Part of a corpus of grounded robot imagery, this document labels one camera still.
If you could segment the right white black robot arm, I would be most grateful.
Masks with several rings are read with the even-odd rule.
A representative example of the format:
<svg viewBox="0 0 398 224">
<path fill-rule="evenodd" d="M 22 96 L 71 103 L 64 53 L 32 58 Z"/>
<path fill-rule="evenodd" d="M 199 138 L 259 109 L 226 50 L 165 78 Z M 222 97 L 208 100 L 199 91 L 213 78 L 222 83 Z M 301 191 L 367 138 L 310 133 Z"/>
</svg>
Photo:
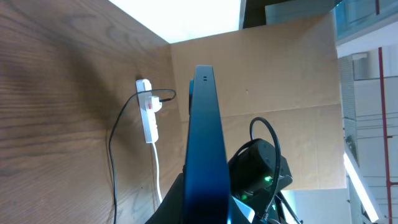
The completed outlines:
<svg viewBox="0 0 398 224">
<path fill-rule="evenodd" d="M 254 139 L 229 160 L 231 195 L 244 223 L 287 223 L 284 209 L 294 223 L 303 223 L 283 196 L 281 190 L 293 182 L 283 156 L 263 139 Z"/>
</svg>

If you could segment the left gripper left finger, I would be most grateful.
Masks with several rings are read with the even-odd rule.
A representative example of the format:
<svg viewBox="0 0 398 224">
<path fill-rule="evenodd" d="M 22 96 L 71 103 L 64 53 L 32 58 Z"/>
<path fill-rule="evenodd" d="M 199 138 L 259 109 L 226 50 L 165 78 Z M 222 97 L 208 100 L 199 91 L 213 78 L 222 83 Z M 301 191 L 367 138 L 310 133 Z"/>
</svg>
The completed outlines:
<svg viewBox="0 0 398 224">
<path fill-rule="evenodd" d="M 183 212 L 184 178 L 180 173 L 167 195 L 146 224 L 181 224 Z"/>
</svg>

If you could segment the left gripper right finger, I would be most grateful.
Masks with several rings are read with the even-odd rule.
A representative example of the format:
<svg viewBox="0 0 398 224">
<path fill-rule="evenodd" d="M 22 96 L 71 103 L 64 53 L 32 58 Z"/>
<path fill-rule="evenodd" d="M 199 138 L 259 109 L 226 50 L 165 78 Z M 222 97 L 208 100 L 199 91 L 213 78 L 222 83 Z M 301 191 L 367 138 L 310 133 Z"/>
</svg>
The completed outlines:
<svg viewBox="0 0 398 224">
<path fill-rule="evenodd" d="M 228 224 L 251 224 L 255 212 L 240 200 L 229 197 Z"/>
</svg>

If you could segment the blue Galaxy smartphone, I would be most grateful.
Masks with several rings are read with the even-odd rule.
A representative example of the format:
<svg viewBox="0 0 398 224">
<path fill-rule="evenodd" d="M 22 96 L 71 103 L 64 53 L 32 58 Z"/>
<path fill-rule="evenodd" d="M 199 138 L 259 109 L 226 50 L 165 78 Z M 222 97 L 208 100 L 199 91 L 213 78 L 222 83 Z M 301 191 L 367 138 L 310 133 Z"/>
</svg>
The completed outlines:
<svg viewBox="0 0 398 224">
<path fill-rule="evenodd" d="M 183 222 L 230 222 L 229 171 L 211 65 L 195 67 L 190 82 Z"/>
</svg>

